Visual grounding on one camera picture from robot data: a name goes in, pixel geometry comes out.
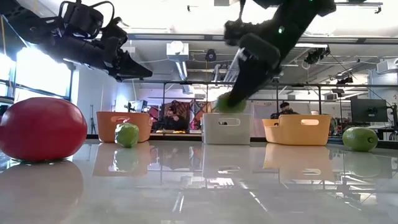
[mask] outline table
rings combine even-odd
[[[0,153],[4,223],[396,223],[398,152],[255,143],[87,141],[72,157]]]

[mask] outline lime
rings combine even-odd
[[[243,113],[246,108],[246,100],[241,101],[234,107],[228,106],[228,98],[231,92],[227,92],[218,97],[216,108],[220,113]]]
[[[121,172],[133,172],[139,165],[139,155],[135,149],[121,149],[114,154],[114,165]]]
[[[372,178],[381,172],[380,160],[371,153],[347,153],[344,157],[344,164],[346,170],[362,178]]]
[[[119,145],[131,148],[137,144],[139,129],[135,124],[123,123],[116,126],[114,141]]]
[[[377,146],[377,134],[368,128],[349,128],[343,134],[343,143],[351,150],[368,152]]]

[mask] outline person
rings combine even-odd
[[[166,111],[161,128],[174,131],[186,131],[188,124],[183,116],[178,115],[173,108]]]
[[[273,113],[271,114],[271,119],[278,119],[280,115],[283,114],[299,114],[298,112],[295,112],[292,108],[290,108],[290,104],[288,102],[283,102],[280,104],[280,113]]]

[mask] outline ceiling light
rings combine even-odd
[[[327,44],[306,44],[306,43],[298,43],[295,47],[310,47],[310,48],[327,48]]]

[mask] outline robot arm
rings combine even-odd
[[[127,33],[118,27],[119,17],[112,16],[104,28],[103,15],[95,9],[103,1],[86,6],[81,0],[61,3],[58,16],[40,18],[22,7],[16,0],[0,0],[0,16],[26,43],[37,48],[59,62],[73,62],[107,71],[121,82],[127,78],[151,77],[152,72],[133,61],[128,52],[121,49],[127,41]],[[63,7],[67,6],[62,16]],[[101,40],[96,40],[99,32]]]
[[[271,20],[261,24],[241,20],[246,0],[240,0],[239,19],[225,24],[228,45],[244,49],[238,59],[239,75],[229,96],[229,106],[237,105],[269,83],[281,72],[280,64],[294,48],[316,15],[336,11],[334,0],[254,0],[264,9],[279,6]]]

